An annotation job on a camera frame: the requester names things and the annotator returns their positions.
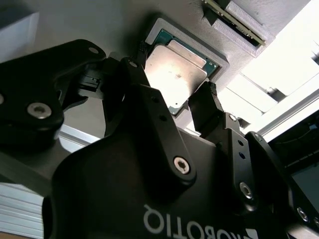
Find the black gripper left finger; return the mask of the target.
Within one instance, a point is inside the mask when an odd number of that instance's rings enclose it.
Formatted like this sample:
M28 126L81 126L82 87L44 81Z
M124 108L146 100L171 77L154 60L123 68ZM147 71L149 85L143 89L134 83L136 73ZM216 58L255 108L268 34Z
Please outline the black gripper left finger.
M142 174L151 188L183 191L196 169L161 93L128 57L107 58L74 40L0 65L0 172L38 193L58 183L91 187L112 172ZM103 139L69 154L58 134L64 113L101 98Z

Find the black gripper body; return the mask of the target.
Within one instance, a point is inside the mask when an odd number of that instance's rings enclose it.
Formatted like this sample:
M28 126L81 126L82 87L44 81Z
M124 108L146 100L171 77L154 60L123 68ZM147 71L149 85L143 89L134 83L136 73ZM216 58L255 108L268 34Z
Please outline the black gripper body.
M115 172L91 187L58 183L52 188L52 239L285 239L286 232L260 216L234 214L223 201L215 144L180 132L196 169L183 191L156 190L137 171Z

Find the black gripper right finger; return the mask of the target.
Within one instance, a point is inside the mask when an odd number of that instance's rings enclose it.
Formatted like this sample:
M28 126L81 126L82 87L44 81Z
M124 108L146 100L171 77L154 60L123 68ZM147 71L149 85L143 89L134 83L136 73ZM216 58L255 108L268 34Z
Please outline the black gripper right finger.
M188 99L194 127L217 147L217 174L223 201L240 216L275 220L289 237L316 239L319 214L277 154L256 132L242 134L238 120L225 112L216 86L204 82Z

